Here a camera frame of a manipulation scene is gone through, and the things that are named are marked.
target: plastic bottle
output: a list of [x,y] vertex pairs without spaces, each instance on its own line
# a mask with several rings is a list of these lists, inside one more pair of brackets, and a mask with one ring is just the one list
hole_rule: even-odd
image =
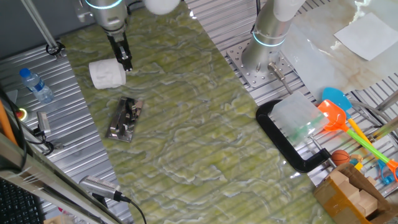
[[36,96],[41,103],[50,103],[54,98],[51,89],[46,86],[43,80],[36,73],[23,68],[19,71],[22,83]]

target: keyboard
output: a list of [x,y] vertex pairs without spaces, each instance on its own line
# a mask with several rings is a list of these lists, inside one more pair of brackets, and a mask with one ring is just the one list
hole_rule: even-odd
[[43,223],[39,198],[10,182],[0,179],[0,223]]

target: metal slatted surface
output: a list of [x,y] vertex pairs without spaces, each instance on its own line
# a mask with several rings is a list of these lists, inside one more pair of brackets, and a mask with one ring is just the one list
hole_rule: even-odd
[[[216,44],[220,52],[226,56],[226,51],[235,45],[239,45],[244,41],[250,39],[250,30],[256,20],[256,5],[255,0],[187,0],[188,6],[203,28],[207,31],[213,42]],[[297,15],[312,10],[318,6],[327,4],[330,0],[307,0],[297,12]],[[288,93],[283,84],[276,78],[270,80],[262,86],[253,88],[248,85],[246,80],[242,77],[240,72],[234,67],[231,59],[226,56],[227,62],[235,71],[242,84],[246,87],[248,92],[254,98],[258,105],[262,105],[267,101],[285,98]],[[300,91],[310,101],[315,102],[307,87],[303,84],[299,76],[293,70],[284,71],[287,83],[293,91]],[[353,91],[348,94],[348,98],[355,99],[355,96],[362,102],[368,103],[371,106],[377,106],[382,100],[386,99],[394,91],[398,90],[398,76],[392,76],[383,80],[374,86],[369,87],[363,91]],[[386,111],[390,118],[395,118],[398,114],[398,105],[394,105],[391,109]],[[373,124],[364,119],[359,113],[354,110],[350,111],[353,119],[358,123],[359,127],[364,130],[365,134],[370,134],[376,130]],[[337,133],[321,133],[316,136],[321,145],[327,148],[330,152],[336,149],[344,149],[351,153],[360,153],[360,146],[351,138],[348,138],[341,132]],[[385,137],[376,143],[376,147],[390,158],[398,159],[396,147],[390,137]],[[296,150],[303,158],[310,157],[318,149],[313,143],[303,144],[297,146]],[[375,168],[376,161],[371,154],[365,155],[363,162],[366,175],[370,175],[377,180],[377,189],[383,195],[389,195],[398,184],[390,184],[384,186],[378,179],[378,169]],[[318,184],[331,171],[326,164],[318,167],[310,172],[308,175],[314,184]]]
[[[45,105],[22,85],[19,70],[29,68],[38,73],[54,95]],[[97,128],[80,92],[68,59],[56,61],[45,47],[30,50],[0,61],[0,83],[5,91],[18,90],[16,104],[29,112],[27,125],[37,127],[37,111],[47,112],[51,135],[48,141],[62,142],[63,150],[54,151],[48,158],[74,181],[92,175],[117,184],[116,176],[98,135]],[[127,204],[107,201],[109,209],[124,221],[131,221]],[[43,202],[46,218],[60,214],[57,207]]]

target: green plastic stick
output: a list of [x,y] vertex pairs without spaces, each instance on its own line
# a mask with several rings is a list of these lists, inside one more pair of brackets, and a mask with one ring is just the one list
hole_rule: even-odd
[[363,147],[365,147],[367,150],[369,150],[374,156],[379,158],[381,161],[384,163],[388,163],[390,161],[389,158],[387,158],[383,153],[379,152],[375,147],[367,143],[363,138],[361,138],[359,135],[357,135],[353,130],[349,129],[347,131],[347,134],[349,134],[355,141],[359,142]]

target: blue bottle cap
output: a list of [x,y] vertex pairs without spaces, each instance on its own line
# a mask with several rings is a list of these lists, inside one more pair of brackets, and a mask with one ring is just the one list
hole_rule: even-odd
[[21,69],[21,70],[19,71],[19,75],[20,75],[21,77],[26,78],[26,77],[28,77],[28,76],[30,75],[30,70],[27,69],[27,68],[23,68],[23,69]]

